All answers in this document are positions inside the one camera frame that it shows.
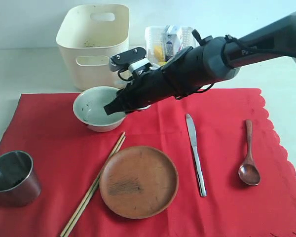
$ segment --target spoon handle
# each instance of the spoon handle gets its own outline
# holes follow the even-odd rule
[[[252,122],[251,120],[246,120],[246,127],[247,127],[247,143],[248,143],[248,150],[247,150],[247,157],[250,157],[252,159]]]

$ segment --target wooden spoon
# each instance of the wooden spoon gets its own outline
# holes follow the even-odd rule
[[[252,157],[252,122],[248,119],[246,120],[246,127],[248,149],[246,158],[238,170],[238,175],[244,183],[255,186],[259,184],[261,177]]]

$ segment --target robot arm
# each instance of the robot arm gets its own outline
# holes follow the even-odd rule
[[[296,60],[296,12],[240,39],[231,36],[202,39],[186,47],[166,65],[152,70],[143,48],[111,57],[111,71],[130,70],[129,83],[104,107],[108,115],[133,112],[167,97],[181,99],[205,85],[234,78],[240,67],[281,56]]]

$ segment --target knife handle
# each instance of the knife handle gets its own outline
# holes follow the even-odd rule
[[[196,165],[196,172],[197,172],[197,180],[198,180],[198,186],[199,186],[199,191],[201,193],[202,197],[206,197],[206,189],[205,189],[205,183],[204,183],[204,178],[203,178],[203,172],[201,168],[201,162],[198,157],[198,151],[197,147],[193,146],[193,153],[194,153],[194,160],[195,160],[195,165]]]

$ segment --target spoon bowl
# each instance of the spoon bowl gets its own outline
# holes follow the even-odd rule
[[[248,185],[258,185],[261,177],[258,169],[251,164],[243,164],[238,170],[239,178]]]

